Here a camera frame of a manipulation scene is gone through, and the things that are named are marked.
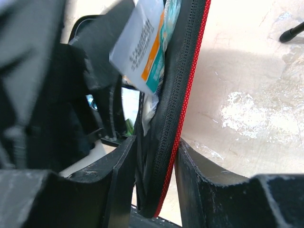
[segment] plastic package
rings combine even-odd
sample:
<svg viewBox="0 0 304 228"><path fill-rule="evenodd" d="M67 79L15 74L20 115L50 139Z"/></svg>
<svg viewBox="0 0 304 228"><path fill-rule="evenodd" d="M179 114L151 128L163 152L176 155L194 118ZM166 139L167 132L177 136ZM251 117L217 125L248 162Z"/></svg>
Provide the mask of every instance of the plastic package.
<svg viewBox="0 0 304 228"><path fill-rule="evenodd" d="M164 53L172 37L181 0L139 0L117 43L110 62L145 93L144 135L150 128L164 78Z"/></svg>

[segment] white floor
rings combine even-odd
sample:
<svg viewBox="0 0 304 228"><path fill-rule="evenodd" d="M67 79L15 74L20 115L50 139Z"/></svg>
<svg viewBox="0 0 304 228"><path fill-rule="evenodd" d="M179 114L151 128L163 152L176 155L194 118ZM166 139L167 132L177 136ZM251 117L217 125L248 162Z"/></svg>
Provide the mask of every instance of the white floor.
<svg viewBox="0 0 304 228"><path fill-rule="evenodd" d="M71 0L63 41L112 4ZM247 177L304 172L304 34L278 42L303 20L300 0L212 1L182 133L192 147ZM161 216L181 224L174 176Z"/></svg>

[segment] red trim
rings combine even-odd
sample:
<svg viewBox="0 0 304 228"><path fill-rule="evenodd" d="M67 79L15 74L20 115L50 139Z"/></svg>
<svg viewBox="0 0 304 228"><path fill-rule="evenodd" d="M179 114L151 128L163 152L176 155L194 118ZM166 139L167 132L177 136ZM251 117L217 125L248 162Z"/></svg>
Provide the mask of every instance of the red trim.
<svg viewBox="0 0 304 228"><path fill-rule="evenodd" d="M162 187L161 198L160 198L160 201L158 203L158 206L157 206L154 217L157 217L159 215L159 213L162 209L163 202L164 202L165 197L167 195L168 188L169 188L171 175L172 175L172 171L173 171L173 165L174 165L175 157L176 157L177 150L178 150L178 147L179 147L179 144L180 144L180 139L181 139L180 136L181 136L182 126L184 124L184 120L185 120L185 116L186 116L186 110L187 110L187 106L188 106L188 101L189 101L189 97L190 97L190 92L191 92L193 79L194 79L195 68L196 68L198 58L199 58L200 45L201 45L201 41L203 39L203 34L204 34L206 22L207 22L207 16L208 16L210 4L211 4L211 0L206 0L205 9L204 9L204 13L203 13L203 19L202 19L202 22L201 22L201 25L200 25L199 36L198 36L198 40L197 40L196 47L195 47L191 72L190 72L190 75L189 75L187 91L186 91L186 94L185 94L185 99L184 99L184 103L183 103L181 114L180 114L179 126L178 126L177 133L176 133L176 136L175 136L174 145L173 145L173 149L172 149L172 153L171 153L171 157L170 157L170 161L169 161L169 166L168 166L168 169L167 169L165 182L164 182L164 185Z"/></svg>

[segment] orange stripe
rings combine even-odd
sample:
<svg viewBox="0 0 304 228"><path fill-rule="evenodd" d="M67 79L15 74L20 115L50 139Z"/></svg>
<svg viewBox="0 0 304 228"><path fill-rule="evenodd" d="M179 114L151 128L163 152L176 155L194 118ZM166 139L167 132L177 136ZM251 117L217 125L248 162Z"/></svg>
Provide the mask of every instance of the orange stripe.
<svg viewBox="0 0 304 228"><path fill-rule="evenodd" d="M157 35L156 35L154 44L152 46L151 52L149 54L146 67L144 68L143 73L142 73L142 79L145 80L145 81L147 81L147 79L148 79L149 72L150 72L151 67L152 67L152 63L153 63L153 61L154 61L154 59L157 55L158 48L160 47L160 30L162 28L162 24L163 24L163 20L164 20L163 17L164 17L164 11L161 14L161 21L160 21L160 24L158 26Z"/></svg>

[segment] black pouch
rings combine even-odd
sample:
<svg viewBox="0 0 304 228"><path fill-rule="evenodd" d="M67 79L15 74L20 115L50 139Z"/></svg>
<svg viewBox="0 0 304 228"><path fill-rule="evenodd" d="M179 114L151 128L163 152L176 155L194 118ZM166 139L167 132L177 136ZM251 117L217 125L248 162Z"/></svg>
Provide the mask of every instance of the black pouch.
<svg viewBox="0 0 304 228"><path fill-rule="evenodd" d="M136 193L141 215L158 216L171 180L210 0L182 0L180 14L165 53L160 101L143 136L144 94L140 95L137 135Z"/></svg>

